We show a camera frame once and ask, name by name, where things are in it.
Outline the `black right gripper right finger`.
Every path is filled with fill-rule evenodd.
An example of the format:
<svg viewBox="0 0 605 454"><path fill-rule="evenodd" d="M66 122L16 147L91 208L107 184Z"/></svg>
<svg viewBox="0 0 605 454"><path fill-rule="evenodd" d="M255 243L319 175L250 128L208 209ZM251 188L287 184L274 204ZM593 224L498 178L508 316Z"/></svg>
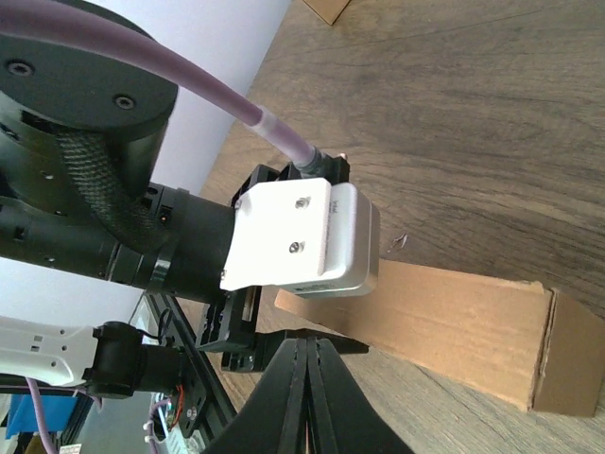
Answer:
<svg viewBox="0 0 605 454"><path fill-rule="evenodd" d="M306 342L308 443L312 453L410 453L378 415L334 345Z"/></svg>

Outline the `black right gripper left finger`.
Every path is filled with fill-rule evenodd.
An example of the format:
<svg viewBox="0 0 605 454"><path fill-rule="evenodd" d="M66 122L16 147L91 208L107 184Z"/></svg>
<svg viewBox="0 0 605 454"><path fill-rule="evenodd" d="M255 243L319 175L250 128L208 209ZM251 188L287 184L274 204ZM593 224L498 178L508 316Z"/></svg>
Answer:
<svg viewBox="0 0 605 454"><path fill-rule="evenodd" d="M279 347L249 400L206 449L208 453L304 453L307 342Z"/></svg>

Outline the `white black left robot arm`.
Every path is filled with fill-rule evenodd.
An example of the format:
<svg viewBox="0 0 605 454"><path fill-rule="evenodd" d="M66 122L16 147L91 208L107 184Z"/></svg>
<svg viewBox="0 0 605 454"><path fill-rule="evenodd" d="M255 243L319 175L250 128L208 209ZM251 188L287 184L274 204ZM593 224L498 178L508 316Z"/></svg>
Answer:
<svg viewBox="0 0 605 454"><path fill-rule="evenodd" d="M178 91L241 121L288 158L257 167L219 204L150 179ZM259 334L263 287L303 298L376 285L379 213L343 157L85 1L1 5L1 254L209 306L198 337L174 342L120 322L62 328L1 322L1 371L99 397L193 391L206 352L260 371L286 332Z"/></svg>

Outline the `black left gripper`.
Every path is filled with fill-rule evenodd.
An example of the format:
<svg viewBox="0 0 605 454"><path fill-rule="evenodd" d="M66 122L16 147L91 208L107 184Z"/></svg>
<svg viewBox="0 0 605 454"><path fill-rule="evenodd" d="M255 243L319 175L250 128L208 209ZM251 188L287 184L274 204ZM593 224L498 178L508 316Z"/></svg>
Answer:
<svg viewBox="0 0 605 454"><path fill-rule="evenodd" d="M287 165L282 170L259 165L235 192L231 207L234 211L236 199L258 183L314 178L323 178L330 184L349 183L349 174L350 167L346 163L334 164L325 177L306 177L293 165ZM205 311L204 324L197 334L196 346L200 352L221 354L221 367L224 370L263 371L283 341L324 336L322 332L312 329L258 332L257 321L263 288L252 286L234 291L222 289L222 299L211 304Z"/></svg>

